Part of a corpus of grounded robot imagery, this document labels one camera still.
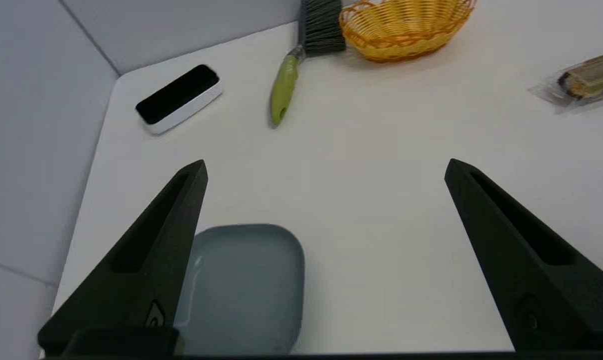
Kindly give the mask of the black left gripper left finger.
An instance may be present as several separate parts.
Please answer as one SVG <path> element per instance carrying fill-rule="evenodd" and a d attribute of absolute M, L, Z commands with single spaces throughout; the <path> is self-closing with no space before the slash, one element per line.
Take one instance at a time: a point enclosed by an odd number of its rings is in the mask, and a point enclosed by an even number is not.
<path fill-rule="evenodd" d="M 46 357 L 171 357 L 183 282 L 208 184 L 180 169 L 39 330 Z"/>

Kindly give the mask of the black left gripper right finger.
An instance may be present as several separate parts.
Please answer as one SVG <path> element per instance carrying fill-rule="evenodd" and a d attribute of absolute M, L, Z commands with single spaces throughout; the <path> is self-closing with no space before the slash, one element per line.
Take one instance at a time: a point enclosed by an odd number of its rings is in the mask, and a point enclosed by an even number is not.
<path fill-rule="evenodd" d="M 603 269 L 475 166 L 444 180 L 514 350 L 603 354 Z"/>

